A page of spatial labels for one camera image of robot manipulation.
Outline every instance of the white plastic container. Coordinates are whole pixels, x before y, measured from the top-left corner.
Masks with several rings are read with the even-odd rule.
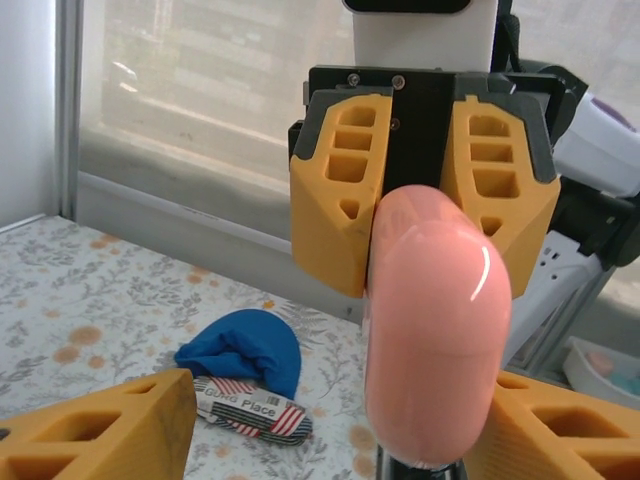
[[[640,359],[577,337],[570,337],[567,346],[571,348],[571,352],[562,368],[576,392],[640,410],[640,396],[616,387],[599,375],[587,360],[586,354],[594,352],[606,355],[613,361],[615,371],[629,378],[640,375]]]

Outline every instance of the table surface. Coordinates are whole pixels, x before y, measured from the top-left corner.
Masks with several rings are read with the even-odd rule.
[[[217,318],[262,308],[298,337],[314,436],[285,448],[198,419],[185,479],[375,476],[357,325],[58,217],[0,235],[0,264],[0,418],[170,368]]]

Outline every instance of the floral tablecloth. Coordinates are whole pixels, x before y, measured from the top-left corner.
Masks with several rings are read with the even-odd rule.
[[[373,478],[356,325],[58,217],[0,235],[0,418],[172,367],[179,345],[249,307],[296,332],[314,437],[284,448],[198,419],[185,479]]]

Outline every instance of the yellow 3d printed part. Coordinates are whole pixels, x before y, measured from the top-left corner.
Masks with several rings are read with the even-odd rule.
[[[640,412],[503,372],[469,480],[638,480]]]
[[[325,285],[362,297],[392,97],[364,94],[332,103],[322,94],[312,98],[290,163],[293,258]]]
[[[524,122],[475,96],[453,105],[441,190],[489,236],[522,295],[560,194],[536,180]]]
[[[0,480],[182,480],[195,419],[176,369],[0,420]]]

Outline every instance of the screw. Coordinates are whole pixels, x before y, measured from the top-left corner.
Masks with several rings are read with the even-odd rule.
[[[349,82],[349,85],[351,85],[352,87],[355,87],[360,83],[360,75],[358,75],[357,73],[349,74],[349,76],[347,77],[347,82]]]
[[[406,82],[402,75],[396,75],[391,79],[391,85],[393,85],[394,90],[402,90],[406,85]]]

